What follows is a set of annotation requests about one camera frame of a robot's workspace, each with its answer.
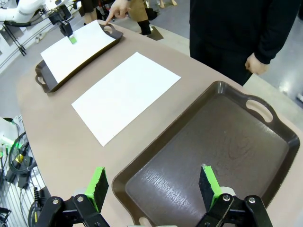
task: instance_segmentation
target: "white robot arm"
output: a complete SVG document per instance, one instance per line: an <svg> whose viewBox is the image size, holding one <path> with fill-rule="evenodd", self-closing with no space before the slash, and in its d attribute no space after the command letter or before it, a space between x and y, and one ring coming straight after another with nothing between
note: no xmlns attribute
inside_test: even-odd
<svg viewBox="0 0 303 227"><path fill-rule="evenodd" d="M14 9L0 9L0 21L26 23L30 21L36 10L43 8L45 0L20 0Z"/></svg>
<svg viewBox="0 0 303 227"><path fill-rule="evenodd" d="M37 10L43 9L43 17L49 18L53 25L58 24L62 34L69 37L72 29L67 19L71 14L65 3L70 2L71 6L76 5L77 1L79 0L19 0L15 8L0 9L0 24L18 27L37 24L41 20L32 21L32 18Z"/></svg>
<svg viewBox="0 0 303 227"><path fill-rule="evenodd" d="M49 11L71 0L19 0L16 8L0 9L0 22L27 23L38 9Z"/></svg>

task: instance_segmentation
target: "black object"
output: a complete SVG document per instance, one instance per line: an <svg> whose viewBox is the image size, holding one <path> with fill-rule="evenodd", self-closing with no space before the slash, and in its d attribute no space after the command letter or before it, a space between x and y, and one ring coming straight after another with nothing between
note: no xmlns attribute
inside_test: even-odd
<svg viewBox="0 0 303 227"><path fill-rule="evenodd" d="M20 165L21 165L21 162L20 162L20 159L18 157L18 155L15 157L12 165L16 168L16 169L19 169L20 168ZM14 179L16 177L16 174L11 170L9 169L8 172L6 173L6 176L5 176L5 180L9 183L13 183Z"/></svg>
<svg viewBox="0 0 303 227"><path fill-rule="evenodd" d="M20 135L17 138L18 142L19 142L19 138L23 137L23 135L25 135L25 133L23 133L22 135ZM28 150L28 147L29 147L28 142L23 144L22 147L20 148L21 153L18 152L17 155L15 156L14 161L11 162L11 156L12 156L12 153L14 151L14 147L16 146L16 143L17 142L15 141L13 146L10 149L10 152L9 152L9 170L8 170L6 176L5 176L5 180L7 182L10 182L10 183L12 183L14 181L16 175L19 173L18 170L21 167L21 163L24 159L24 156L27 154L27 150Z"/></svg>
<svg viewBox="0 0 303 227"><path fill-rule="evenodd" d="M0 207L0 224L2 227L6 227L6 223L8 221L8 217L11 213L11 210L7 208Z"/></svg>
<svg viewBox="0 0 303 227"><path fill-rule="evenodd" d="M18 49L19 49L20 53L22 54L22 56L25 56L27 53L25 51L24 46L19 43L18 39L14 36L14 34L10 30L10 28L6 24L3 24L3 28L5 29L5 31L9 35L9 37L13 40L13 42L15 43L15 45L18 47Z"/></svg>
<svg viewBox="0 0 303 227"><path fill-rule="evenodd" d="M221 194L197 227L221 227L223 223L238 227L273 226L262 199L256 195L240 200L230 194Z"/></svg>
<svg viewBox="0 0 303 227"><path fill-rule="evenodd" d="M158 16L158 12L153 10L153 8L145 8L148 20L154 20Z"/></svg>
<svg viewBox="0 0 303 227"><path fill-rule="evenodd" d="M112 30L112 33L109 31L104 30L105 27L110 27ZM76 75L80 70L82 70L85 66L87 66L89 63L91 63L93 60L95 60L98 56L105 53L107 50L115 46L120 39L123 36L122 32L117 31L111 24L108 25L100 25L100 27L104 30L104 32L115 39L112 43L110 43L108 46L104 47L102 50L91 56L89 59L87 59L85 62L83 62L81 65L79 65L72 73L70 73L65 79L63 79L61 82L57 82L49 68L47 67L45 61L41 61L36 66L36 82L42 87L43 91L45 93L51 93L56 90L58 90L64 83L66 83L70 78L72 78L74 75Z"/></svg>
<svg viewBox="0 0 303 227"><path fill-rule="evenodd" d="M240 85L244 85L252 73L245 68L245 62L251 53L241 53L222 49L205 42L190 27L190 57L222 73Z"/></svg>
<svg viewBox="0 0 303 227"><path fill-rule="evenodd" d="M14 152L14 150L15 150L17 144L20 143L21 139L22 139L25 135L26 135L25 132L22 133L21 135L19 135L18 138L14 141L14 143L13 143L13 145L11 146L10 151L9 151L9 169L10 169L13 173L15 173L15 174L17 174L17 175L25 174L25 173L29 172L31 169L33 169L34 167L37 166L36 161L33 161L32 164L31 164L29 167L24 168L24 169L16 168L16 167L13 165L12 154L13 154L13 152ZM23 157L26 155L26 152L27 152L28 147L29 147L29 143L27 142L27 143L25 143L25 144L20 148L21 154L19 154L19 152L17 152L17 154L18 154L17 157L18 157L19 155L21 155L21 156L19 157L19 159L20 159L21 161L22 161Z"/></svg>
<svg viewBox="0 0 303 227"><path fill-rule="evenodd" d="M22 163L21 163L20 169L26 169L26 168L30 167L32 165L32 162L33 162L32 157L25 156L23 158ZM26 172L25 174L21 174L19 176L19 180L18 180L18 187L19 188L27 189L30 173L31 173L31 169L28 172Z"/></svg>
<svg viewBox="0 0 303 227"><path fill-rule="evenodd" d="M203 165L201 166L201 171L200 171L199 188L205 208L206 210L209 210L213 202L214 191L212 190L212 186L207 179L206 173L203 169Z"/></svg>
<svg viewBox="0 0 303 227"><path fill-rule="evenodd" d="M106 8L107 3L104 0L100 0L99 7L100 10L96 9L97 19L106 20L109 15L109 10Z"/></svg>
<svg viewBox="0 0 303 227"><path fill-rule="evenodd" d="M72 35L72 28L70 23L67 21L71 17L71 13L65 5L61 5L58 9L49 15L49 19L53 25L58 24L61 33L64 36Z"/></svg>
<svg viewBox="0 0 303 227"><path fill-rule="evenodd" d="M247 1L191 0L189 23L206 43L244 55L255 53L260 62L269 64L287 39L300 1L255 0L248 5Z"/></svg>
<svg viewBox="0 0 303 227"><path fill-rule="evenodd" d="M55 196L49 198L36 227L72 227L77 223L83 223L86 227L109 227L84 194L72 196L67 201Z"/></svg>
<svg viewBox="0 0 303 227"><path fill-rule="evenodd" d="M81 0L81 7L79 13L82 16L86 13L91 13L98 6L98 0Z"/></svg>
<svg viewBox="0 0 303 227"><path fill-rule="evenodd" d="M31 207L28 211L27 223L29 227L34 227L36 225L36 220L39 219L42 208L45 205L47 199L51 197L47 187L44 187L37 191L37 188L34 187L34 199Z"/></svg>
<svg viewBox="0 0 303 227"><path fill-rule="evenodd" d="M0 169L0 186L2 185L3 177L4 177L4 171Z"/></svg>
<svg viewBox="0 0 303 227"><path fill-rule="evenodd" d="M303 1L301 1L298 17L299 17L300 20L303 20Z"/></svg>
<svg viewBox="0 0 303 227"><path fill-rule="evenodd" d="M139 21L138 25L141 28L142 35L150 35L152 33L150 28L150 22L148 20Z"/></svg>

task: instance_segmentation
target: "white paper sheet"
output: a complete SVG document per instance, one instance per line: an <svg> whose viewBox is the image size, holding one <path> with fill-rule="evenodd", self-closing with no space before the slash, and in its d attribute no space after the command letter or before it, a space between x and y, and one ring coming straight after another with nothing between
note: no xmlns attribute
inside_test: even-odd
<svg viewBox="0 0 303 227"><path fill-rule="evenodd" d="M77 42L64 37L41 53L46 65L59 83L92 55L115 39L106 35L95 20L73 32Z"/></svg>
<svg viewBox="0 0 303 227"><path fill-rule="evenodd" d="M180 78L137 52L92 86L72 106L105 146Z"/></svg>

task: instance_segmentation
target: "brown tray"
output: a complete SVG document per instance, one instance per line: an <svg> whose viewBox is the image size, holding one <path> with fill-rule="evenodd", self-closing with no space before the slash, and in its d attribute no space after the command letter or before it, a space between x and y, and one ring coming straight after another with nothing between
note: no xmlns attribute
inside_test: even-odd
<svg viewBox="0 0 303 227"><path fill-rule="evenodd" d="M94 55L92 55L90 58L88 58L85 62L83 62L81 65L79 65L73 72L71 72L67 77L65 77L61 82L57 82L54 78L53 74L47 67L44 60L42 60L37 66L36 66L36 77L35 80L37 84L39 84L43 91L45 93L51 93L58 90L63 84L65 84L70 78L75 76L79 71L81 71L84 67L86 67L88 64L90 64L93 60L95 60L97 57L108 51L110 48L115 46L122 38L123 33L120 31L117 31L114 26L111 24L107 25L100 25L101 29L107 34L108 36L114 38L115 40L111 42L109 45L105 46L102 50L98 51Z"/></svg>
<svg viewBox="0 0 303 227"><path fill-rule="evenodd" d="M246 106L264 105L272 121ZM263 99L213 83L113 180L113 191L139 225L194 227L205 213L198 181L203 163L220 186L268 206L299 149L297 135Z"/></svg>

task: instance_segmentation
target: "table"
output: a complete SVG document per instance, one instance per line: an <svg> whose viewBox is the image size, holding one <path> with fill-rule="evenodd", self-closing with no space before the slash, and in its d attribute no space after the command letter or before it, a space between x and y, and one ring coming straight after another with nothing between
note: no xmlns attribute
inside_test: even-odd
<svg viewBox="0 0 303 227"><path fill-rule="evenodd" d="M225 81L245 93L243 87L198 61L152 39L115 27L124 33L121 42L55 93L47 95L42 91L35 82L35 69L18 83L24 126L40 172L50 193L64 200L89 184L97 166L106 168L111 185L114 177L214 81ZM181 79L103 147L71 104L135 52L161 64ZM303 139L300 130L279 117ZM298 177L302 162L303 148L300 148L288 176L267 209L274 226L292 226L303 208L299 199L303 179ZM101 213L113 227L133 223L110 188Z"/></svg>

